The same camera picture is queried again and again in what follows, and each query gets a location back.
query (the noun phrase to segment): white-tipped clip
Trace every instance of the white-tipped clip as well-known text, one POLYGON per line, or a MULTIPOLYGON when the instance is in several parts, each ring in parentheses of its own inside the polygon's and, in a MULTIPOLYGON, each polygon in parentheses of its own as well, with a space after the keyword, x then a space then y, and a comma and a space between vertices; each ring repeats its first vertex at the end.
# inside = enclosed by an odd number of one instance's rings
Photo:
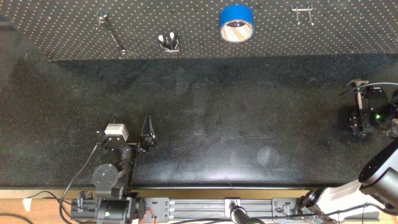
POLYGON ((163 35, 159 35, 158 39, 160 47, 162 47, 165 52, 178 52, 180 50, 178 35, 175 35, 174 32, 171 32, 170 37, 166 38, 164 38, 163 35))

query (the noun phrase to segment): black table surface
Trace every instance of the black table surface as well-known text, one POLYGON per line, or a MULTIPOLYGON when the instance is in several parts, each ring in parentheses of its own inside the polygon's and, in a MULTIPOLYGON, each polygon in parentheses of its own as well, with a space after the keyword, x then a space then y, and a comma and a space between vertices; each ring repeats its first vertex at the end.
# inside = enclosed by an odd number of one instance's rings
MULTIPOLYGON (((392 140, 354 138, 354 78, 396 82, 396 55, 18 60, 1 78, 0 186, 62 188, 112 113, 139 139, 152 115, 158 146, 139 153, 134 188, 335 186, 358 178, 392 140)), ((391 92, 393 87, 386 87, 391 92)), ((91 187, 98 151, 75 187, 91 187)))

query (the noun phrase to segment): blue tape roll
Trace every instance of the blue tape roll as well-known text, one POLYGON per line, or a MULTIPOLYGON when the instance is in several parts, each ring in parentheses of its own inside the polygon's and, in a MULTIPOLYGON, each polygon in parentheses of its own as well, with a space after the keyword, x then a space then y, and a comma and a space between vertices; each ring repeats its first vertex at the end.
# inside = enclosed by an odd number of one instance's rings
POLYGON ((243 42, 254 34, 253 13, 247 6, 226 7, 220 14, 220 35, 228 42, 243 42))

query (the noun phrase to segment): pegboard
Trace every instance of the pegboard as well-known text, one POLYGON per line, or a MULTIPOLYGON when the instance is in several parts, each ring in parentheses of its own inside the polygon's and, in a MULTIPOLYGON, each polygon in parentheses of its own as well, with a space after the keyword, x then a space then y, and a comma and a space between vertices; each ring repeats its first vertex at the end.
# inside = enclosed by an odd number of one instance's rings
POLYGON ((220 58, 275 55, 398 53, 398 2, 391 0, 0 0, 0 13, 49 60, 220 58), (220 37, 220 12, 244 4, 255 33, 232 44, 220 37), (313 6, 312 21, 291 6, 313 6), (126 55, 118 51, 97 12, 108 19, 126 55), (164 52, 160 34, 174 31, 180 52, 164 52))

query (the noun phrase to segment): wooden surface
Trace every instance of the wooden surface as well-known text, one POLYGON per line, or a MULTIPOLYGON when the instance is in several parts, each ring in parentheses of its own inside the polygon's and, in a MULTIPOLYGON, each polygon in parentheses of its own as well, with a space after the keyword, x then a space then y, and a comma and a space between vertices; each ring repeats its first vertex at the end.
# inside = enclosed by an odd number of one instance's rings
MULTIPOLYGON (((0 213, 13 213, 22 215, 28 218, 35 224, 47 224, 47 223, 63 223, 58 212, 58 202, 54 199, 32 199, 30 205, 30 211, 27 212, 23 205, 24 197, 28 197, 40 192, 40 190, 0 190, 0 213)), ((60 197, 62 194, 61 190, 51 190, 56 196, 60 197)), ((79 191, 71 191, 69 196, 75 198, 79 191)), ((170 198, 224 198, 233 197, 233 192, 228 190, 145 190, 140 191, 143 197, 170 197, 170 198)), ((236 195, 241 198, 272 198, 272 197, 298 197, 302 195, 303 191, 298 190, 236 190, 236 195)), ((48 197, 47 194, 39 195, 38 198, 48 197)), ((67 212, 70 211, 70 206, 64 203, 64 207, 67 212)), ((380 214, 380 222, 382 224, 398 224, 396 217, 392 217, 386 214, 380 214)), ((25 223, 22 220, 11 218, 11 217, 0 217, 0 223, 25 223)))

